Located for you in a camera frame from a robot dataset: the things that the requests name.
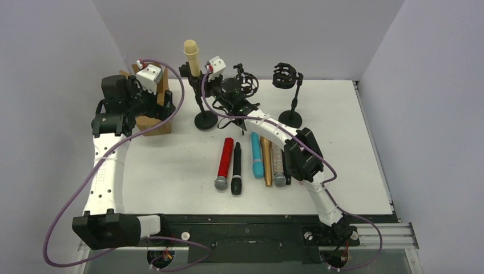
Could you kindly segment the brown cardboard box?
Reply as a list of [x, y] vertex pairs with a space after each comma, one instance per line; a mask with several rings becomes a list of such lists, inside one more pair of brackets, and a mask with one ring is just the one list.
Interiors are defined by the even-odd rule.
[[167, 69], [154, 62], [144, 64], [152, 64], [163, 70], [163, 78], [158, 84], [158, 94], [153, 95], [143, 90], [140, 82], [136, 79], [136, 73], [139, 71], [137, 65], [133, 65], [133, 73], [120, 70], [119, 74], [125, 78], [121, 84], [123, 90], [120, 92], [123, 95], [121, 112], [124, 125], [129, 127], [136, 126], [144, 136], [169, 134], [171, 133], [171, 122], [168, 118], [160, 121], [149, 117], [149, 112], [157, 103], [163, 104], [164, 92], [169, 90]]

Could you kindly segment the tripod shock mount stand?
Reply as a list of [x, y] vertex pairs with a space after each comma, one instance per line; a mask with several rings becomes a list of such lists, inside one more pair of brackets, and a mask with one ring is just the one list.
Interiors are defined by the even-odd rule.
[[216, 97], [220, 106], [216, 109], [222, 110], [227, 116], [248, 116], [250, 112], [258, 110], [260, 105], [248, 101], [257, 93], [259, 81], [253, 74], [246, 72], [241, 63], [233, 68], [236, 69], [236, 75], [221, 81], [221, 90]]

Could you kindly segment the clip mic stand round base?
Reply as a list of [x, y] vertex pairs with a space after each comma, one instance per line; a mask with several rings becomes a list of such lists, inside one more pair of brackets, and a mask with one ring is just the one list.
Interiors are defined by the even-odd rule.
[[192, 87], [195, 93], [196, 103], [200, 110], [200, 112], [194, 118], [196, 128], [200, 131], [207, 131], [214, 128], [217, 124], [218, 118], [210, 110], [205, 110], [203, 106], [204, 103], [201, 95], [201, 82], [204, 74], [199, 71], [199, 76], [193, 76], [188, 62], [179, 67], [179, 72], [181, 77], [188, 79], [189, 85]]

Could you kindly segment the cream microphone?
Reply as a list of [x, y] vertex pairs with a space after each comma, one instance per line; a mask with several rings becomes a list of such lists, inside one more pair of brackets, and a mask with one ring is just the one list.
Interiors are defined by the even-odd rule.
[[201, 72], [198, 59], [199, 47], [197, 43], [192, 39], [186, 40], [183, 44], [183, 52], [187, 57], [191, 75], [194, 77], [199, 77]]

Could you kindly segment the gold microphone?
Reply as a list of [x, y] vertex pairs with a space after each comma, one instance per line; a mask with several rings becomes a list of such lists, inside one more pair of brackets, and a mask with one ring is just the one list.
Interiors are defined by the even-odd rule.
[[260, 137], [261, 152], [264, 166], [264, 181], [266, 187], [271, 187], [272, 183], [272, 163], [271, 163], [271, 141], [263, 136]]

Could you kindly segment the blue microphone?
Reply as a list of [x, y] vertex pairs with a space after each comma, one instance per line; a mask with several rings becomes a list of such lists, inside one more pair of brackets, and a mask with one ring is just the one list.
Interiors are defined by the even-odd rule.
[[259, 135], [255, 132], [251, 133], [251, 147], [252, 147], [252, 171], [256, 179], [264, 177], [264, 166], [262, 162], [261, 144]]

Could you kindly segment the red glitter microphone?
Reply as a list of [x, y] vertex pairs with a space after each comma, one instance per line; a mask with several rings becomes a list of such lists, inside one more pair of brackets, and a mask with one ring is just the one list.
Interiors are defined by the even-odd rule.
[[228, 187], [227, 176], [229, 167], [232, 161], [234, 139], [227, 137], [224, 139], [223, 149], [221, 152], [219, 168], [217, 171], [217, 177], [214, 181], [214, 186], [218, 191], [224, 191]]

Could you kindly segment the silver glitter microphone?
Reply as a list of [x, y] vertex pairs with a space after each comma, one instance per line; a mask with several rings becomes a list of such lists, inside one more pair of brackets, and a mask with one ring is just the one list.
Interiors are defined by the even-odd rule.
[[276, 187], [284, 187], [286, 185], [286, 177], [284, 173], [283, 152], [275, 143], [271, 144], [271, 161], [273, 184]]

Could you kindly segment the slim black microphone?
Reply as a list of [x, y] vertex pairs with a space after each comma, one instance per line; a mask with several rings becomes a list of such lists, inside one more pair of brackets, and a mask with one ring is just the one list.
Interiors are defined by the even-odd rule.
[[290, 174], [288, 174], [288, 173], [285, 173], [284, 175], [285, 175], [285, 184], [286, 184], [287, 186], [291, 185], [291, 183], [292, 183], [292, 181], [291, 181], [291, 180], [292, 180], [291, 175], [290, 175]]

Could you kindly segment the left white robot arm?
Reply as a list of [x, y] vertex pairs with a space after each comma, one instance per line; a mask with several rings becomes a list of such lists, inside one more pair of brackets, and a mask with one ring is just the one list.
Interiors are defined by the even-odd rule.
[[168, 231], [163, 215], [125, 213], [122, 187], [127, 150], [139, 116], [159, 120], [174, 111], [172, 92], [158, 104], [159, 76], [112, 75], [102, 79], [104, 98], [91, 122], [94, 144], [94, 173], [87, 203], [72, 230], [93, 250], [130, 247], [141, 239]]

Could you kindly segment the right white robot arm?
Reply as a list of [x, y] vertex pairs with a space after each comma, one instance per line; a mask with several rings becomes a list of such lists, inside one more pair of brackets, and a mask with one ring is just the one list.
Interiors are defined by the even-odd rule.
[[228, 95], [223, 88], [223, 77], [201, 80], [203, 100], [214, 97], [222, 107], [220, 117], [232, 120], [243, 130], [257, 133], [283, 149], [285, 162], [291, 177], [304, 183], [316, 207], [319, 221], [328, 227], [340, 222], [346, 215], [328, 190], [336, 180], [337, 172], [324, 159], [313, 132], [308, 128], [297, 129], [271, 118], [257, 106], [247, 101], [240, 91]]

